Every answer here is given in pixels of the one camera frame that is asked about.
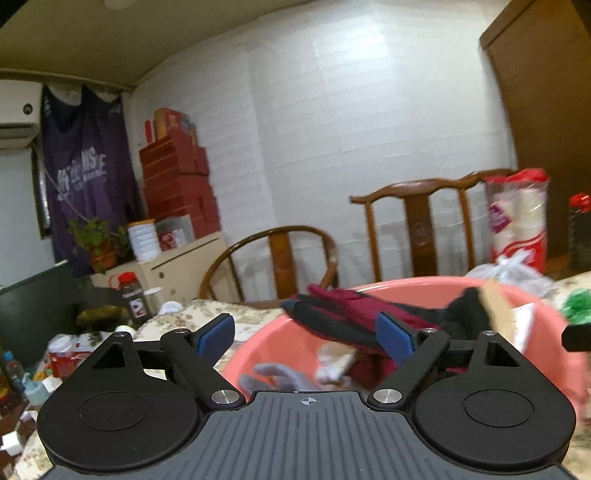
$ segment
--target ceiling light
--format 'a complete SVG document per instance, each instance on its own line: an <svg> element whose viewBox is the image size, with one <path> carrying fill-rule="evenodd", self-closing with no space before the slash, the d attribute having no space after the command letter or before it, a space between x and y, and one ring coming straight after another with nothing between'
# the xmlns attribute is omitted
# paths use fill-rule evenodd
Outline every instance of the ceiling light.
<svg viewBox="0 0 591 480"><path fill-rule="evenodd" d="M109 10L123 10L130 7L135 0L103 0L103 2Z"/></svg>

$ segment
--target chair backrest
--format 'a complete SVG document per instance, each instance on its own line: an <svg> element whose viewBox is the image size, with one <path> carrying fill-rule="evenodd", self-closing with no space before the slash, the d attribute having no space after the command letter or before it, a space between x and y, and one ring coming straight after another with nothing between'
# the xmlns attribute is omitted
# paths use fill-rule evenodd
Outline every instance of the chair backrest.
<svg viewBox="0 0 591 480"><path fill-rule="evenodd" d="M339 256L333 238L328 233L312 226L286 225L271 228L270 230L258 232L254 235L246 237L245 239L233 244L224 253L217 257L203 277L203 281L201 282L201 287L199 289L199 298L213 298L214 300L217 300L215 293L212 290L211 280L218 267L224 261L228 260L232 277L236 283L238 296L240 297L241 301L244 301L244 293L242 291L240 279L238 278L236 265L232 260L232 254L239 248L242 248L245 245L248 245L249 243L261 238L268 239L269 248L271 249L271 261L273 264L273 275L275 277L277 298L287 299L293 294L297 293L296 265L294 262L293 251L291 249L291 242L289 238L290 232L309 232L321 238L327 267L322 280L320 280L320 286L323 288L328 288L328 286L337 287L337 267L339 264Z"/></svg>
<svg viewBox="0 0 591 480"><path fill-rule="evenodd" d="M433 238L433 222L431 220L431 206L429 196L441 189L457 190L462 209L464 235L468 250L468 268L475 266L472 225L470 223L470 207L466 190L475 186L487 177L507 176L514 173L510 168L497 168L472 172L458 180L426 179L406 181L388 185L365 196L351 196L349 201L365 206L365 216L369 235L369 249L371 252L374 279L382 281L382 267L379 260L378 238L374 221L372 204L384 197L395 197L404 201L408 236L410 237L411 257L413 259L413 274L415 277L437 275L437 252Z"/></svg>

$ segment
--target gray glove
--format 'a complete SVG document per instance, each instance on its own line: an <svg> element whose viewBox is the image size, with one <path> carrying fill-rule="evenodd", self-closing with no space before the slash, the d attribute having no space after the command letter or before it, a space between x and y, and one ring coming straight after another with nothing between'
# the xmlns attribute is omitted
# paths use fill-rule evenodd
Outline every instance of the gray glove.
<svg viewBox="0 0 591 480"><path fill-rule="evenodd" d="M238 379L238 385L249 394L252 394L255 390L283 392L316 392L322 390L318 385L314 385L302 372L293 370L286 365L258 364L254 366L253 370L263 377L272 377L275 385L242 374Z"/></svg>

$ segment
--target terracotta pot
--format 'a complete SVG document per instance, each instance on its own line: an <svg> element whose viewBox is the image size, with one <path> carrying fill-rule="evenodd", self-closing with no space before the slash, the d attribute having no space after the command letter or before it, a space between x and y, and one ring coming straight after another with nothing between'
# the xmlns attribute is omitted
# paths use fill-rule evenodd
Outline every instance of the terracotta pot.
<svg viewBox="0 0 591 480"><path fill-rule="evenodd" d="M105 271L116 267L117 252L113 249L104 252L102 255L93 255L90 258L90 265L96 273L104 273Z"/></svg>

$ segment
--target air conditioner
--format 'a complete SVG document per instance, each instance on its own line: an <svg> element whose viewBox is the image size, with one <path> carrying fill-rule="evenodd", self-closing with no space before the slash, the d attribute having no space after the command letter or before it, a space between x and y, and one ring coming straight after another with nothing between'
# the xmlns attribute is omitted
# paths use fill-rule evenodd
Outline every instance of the air conditioner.
<svg viewBox="0 0 591 480"><path fill-rule="evenodd" d="M0 150L26 148L39 133L41 83L0 80Z"/></svg>

